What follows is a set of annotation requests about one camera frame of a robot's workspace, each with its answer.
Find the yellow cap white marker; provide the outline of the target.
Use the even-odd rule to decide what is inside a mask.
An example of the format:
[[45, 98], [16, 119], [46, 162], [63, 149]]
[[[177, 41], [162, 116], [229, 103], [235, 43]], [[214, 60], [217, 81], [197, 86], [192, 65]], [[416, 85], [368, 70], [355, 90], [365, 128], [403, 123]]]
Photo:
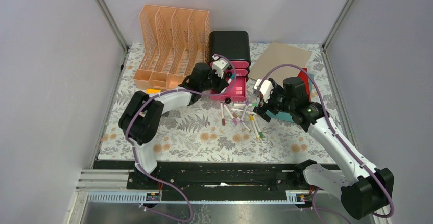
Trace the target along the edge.
[[257, 127], [256, 127], [256, 124], [255, 124], [254, 117], [253, 117], [252, 114], [250, 114], [249, 117], [250, 117], [250, 121], [251, 121], [251, 124], [252, 124], [252, 127], [253, 127], [253, 131], [254, 131], [254, 133], [255, 133], [255, 136], [257, 137], [258, 140], [260, 140], [261, 137], [260, 137], [260, 134], [259, 134], [259, 132], [258, 132], [258, 130], [257, 130]]

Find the purple cap white marker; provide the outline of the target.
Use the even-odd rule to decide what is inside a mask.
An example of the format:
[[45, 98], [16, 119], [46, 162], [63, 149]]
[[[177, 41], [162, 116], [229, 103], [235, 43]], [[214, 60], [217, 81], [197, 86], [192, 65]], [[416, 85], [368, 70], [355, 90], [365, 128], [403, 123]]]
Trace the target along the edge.
[[243, 111], [242, 111], [242, 115], [241, 115], [241, 117], [240, 117], [240, 120], [241, 120], [241, 121], [244, 121], [244, 117], [245, 117], [245, 114], [246, 114], [246, 110], [247, 110], [249, 104], [250, 104], [250, 101], [249, 101], [249, 100], [246, 100], [245, 105], [244, 105], [244, 108], [243, 108]]

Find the green cap white marker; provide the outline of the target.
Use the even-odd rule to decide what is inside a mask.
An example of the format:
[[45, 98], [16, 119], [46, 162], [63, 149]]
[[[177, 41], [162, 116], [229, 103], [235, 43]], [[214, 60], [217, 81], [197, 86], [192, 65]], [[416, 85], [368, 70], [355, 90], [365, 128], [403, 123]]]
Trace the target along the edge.
[[258, 131], [258, 133], [259, 133], [260, 138], [261, 138], [261, 139], [264, 139], [265, 136], [264, 136], [264, 134], [263, 134], [261, 128], [259, 127], [259, 124], [258, 124], [258, 121], [257, 121], [256, 116], [253, 115], [252, 117], [253, 117], [253, 119], [254, 119], [254, 123], [255, 123], [255, 125], [256, 125], [256, 128], [257, 128], [257, 131]]

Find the pink cap white marker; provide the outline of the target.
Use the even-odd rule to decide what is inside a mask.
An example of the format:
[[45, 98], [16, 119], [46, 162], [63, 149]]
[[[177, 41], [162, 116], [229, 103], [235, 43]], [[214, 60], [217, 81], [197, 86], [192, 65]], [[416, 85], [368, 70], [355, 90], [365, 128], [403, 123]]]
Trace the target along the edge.
[[227, 107], [226, 104], [223, 104], [224, 109], [228, 112], [231, 120], [233, 121], [233, 123], [236, 125], [238, 122], [236, 120], [236, 118], [233, 116], [233, 114], [230, 112], [229, 108]]

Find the teal cap white marker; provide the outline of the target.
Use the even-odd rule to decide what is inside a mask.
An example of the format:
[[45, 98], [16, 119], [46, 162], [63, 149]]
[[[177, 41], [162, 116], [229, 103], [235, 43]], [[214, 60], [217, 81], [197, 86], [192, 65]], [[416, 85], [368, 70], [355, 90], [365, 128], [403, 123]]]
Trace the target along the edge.
[[224, 93], [226, 89], [229, 87], [230, 83], [233, 81], [233, 79], [236, 77], [236, 75], [232, 74], [231, 77], [227, 80], [227, 86], [221, 91], [221, 93]]

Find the pink bottom drawer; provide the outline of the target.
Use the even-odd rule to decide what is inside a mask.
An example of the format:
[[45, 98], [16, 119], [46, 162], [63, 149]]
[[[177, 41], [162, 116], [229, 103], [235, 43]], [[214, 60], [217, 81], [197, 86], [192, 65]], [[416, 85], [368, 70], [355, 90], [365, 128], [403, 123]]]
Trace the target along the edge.
[[225, 95], [211, 97], [211, 100], [225, 102], [245, 102], [247, 100], [247, 81], [248, 77], [237, 77], [234, 87]]

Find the pink drawer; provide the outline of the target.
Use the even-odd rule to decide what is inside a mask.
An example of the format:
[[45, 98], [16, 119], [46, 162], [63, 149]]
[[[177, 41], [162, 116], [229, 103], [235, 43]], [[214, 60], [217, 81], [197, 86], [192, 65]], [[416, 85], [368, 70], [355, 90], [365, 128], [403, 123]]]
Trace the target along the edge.
[[235, 69], [247, 69], [251, 64], [248, 60], [231, 60], [231, 63]]
[[225, 95], [211, 97], [211, 100], [225, 102], [245, 102], [247, 100], [247, 81], [248, 77], [237, 77], [234, 87]]
[[233, 71], [233, 73], [235, 73], [237, 76], [239, 77], [246, 77], [248, 76], [248, 74], [250, 73], [250, 69], [249, 68], [245, 68], [245, 69], [235, 69]]

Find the pink top drawer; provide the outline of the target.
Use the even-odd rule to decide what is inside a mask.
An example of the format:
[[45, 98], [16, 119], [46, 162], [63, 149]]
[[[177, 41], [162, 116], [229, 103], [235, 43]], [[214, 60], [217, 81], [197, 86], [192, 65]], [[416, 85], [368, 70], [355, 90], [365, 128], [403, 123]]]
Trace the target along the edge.
[[247, 69], [251, 64], [248, 60], [231, 60], [231, 63], [235, 69]]

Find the black drawer cabinet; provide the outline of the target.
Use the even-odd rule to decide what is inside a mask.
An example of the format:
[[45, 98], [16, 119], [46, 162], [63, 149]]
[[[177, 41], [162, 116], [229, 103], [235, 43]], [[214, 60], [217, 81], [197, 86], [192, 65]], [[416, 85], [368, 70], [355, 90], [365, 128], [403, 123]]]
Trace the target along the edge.
[[249, 34], [246, 31], [212, 31], [209, 34], [208, 60], [214, 54], [222, 55], [231, 61], [251, 63]]

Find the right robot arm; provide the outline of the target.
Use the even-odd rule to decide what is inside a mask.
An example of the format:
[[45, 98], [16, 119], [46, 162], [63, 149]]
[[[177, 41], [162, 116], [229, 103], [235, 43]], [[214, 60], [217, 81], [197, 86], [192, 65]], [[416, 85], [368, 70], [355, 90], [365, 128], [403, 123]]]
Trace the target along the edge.
[[294, 123], [328, 152], [341, 173], [325, 169], [313, 160], [298, 165], [293, 183], [299, 189], [322, 188], [341, 200], [346, 212], [361, 219], [391, 205], [394, 175], [367, 160], [341, 133], [321, 103], [312, 102], [300, 77], [286, 78], [283, 85], [273, 79], [258, 79], [254, 93], [260, 98], [254, 112], [269, 122], [269, 114], [288, 113]]

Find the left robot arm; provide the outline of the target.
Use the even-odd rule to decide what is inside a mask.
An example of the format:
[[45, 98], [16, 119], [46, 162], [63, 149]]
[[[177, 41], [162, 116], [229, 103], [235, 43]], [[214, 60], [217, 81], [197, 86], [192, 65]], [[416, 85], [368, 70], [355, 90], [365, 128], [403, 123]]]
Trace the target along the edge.
[[134, 93], [118, 126], [133, 147], [135, 166], [141, 172], [138, 180], [145, 188], [151, 189], [158, 184], [159, 176], [153, 171], [157, 161], [149, 143], [156, 135], [162, 115], [190, 106], [203, 96], [219, 96], [228, 91], [225, 71], [229, 66], [224, 60], [198, 63], [174, 89], [153, 95], [143, 91]]

